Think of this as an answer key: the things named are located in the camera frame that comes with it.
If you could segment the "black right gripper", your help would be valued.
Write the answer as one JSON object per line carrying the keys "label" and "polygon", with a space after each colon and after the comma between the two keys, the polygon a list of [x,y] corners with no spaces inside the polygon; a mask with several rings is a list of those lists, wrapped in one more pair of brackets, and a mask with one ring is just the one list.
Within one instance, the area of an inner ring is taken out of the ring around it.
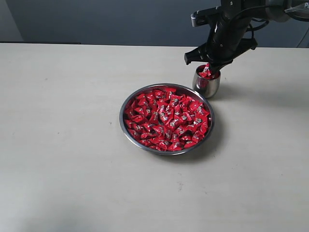
{"label": "black right gripper", "polygon": [[191,62],[208,62],[211,74],[216,74],[238,56],[254,50],[257,47],[254,35],[251,38],[243,37],[251,20],[251,17],[234,20],[218,17],[217,22],[211,26],[207,42],[185,53],[185,63],[188,65]]}

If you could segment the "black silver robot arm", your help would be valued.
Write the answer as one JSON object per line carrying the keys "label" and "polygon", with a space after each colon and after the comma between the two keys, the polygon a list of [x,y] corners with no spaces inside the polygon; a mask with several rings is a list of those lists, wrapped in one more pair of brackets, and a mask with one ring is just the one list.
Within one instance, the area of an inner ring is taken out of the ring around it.
{"label": "black silver robot arm", "polygon": [[217,73],[235,58],[257,47],[254,37],[244,38],[246,32],[267,26],[273,20],[286,22],[290,18],[307,22],[307,0],[223,0],[220,6],[199,10],[191,15],[193,27],[209,25],[207,41],[185,53],[186,64],[207,62],[210,71]]}

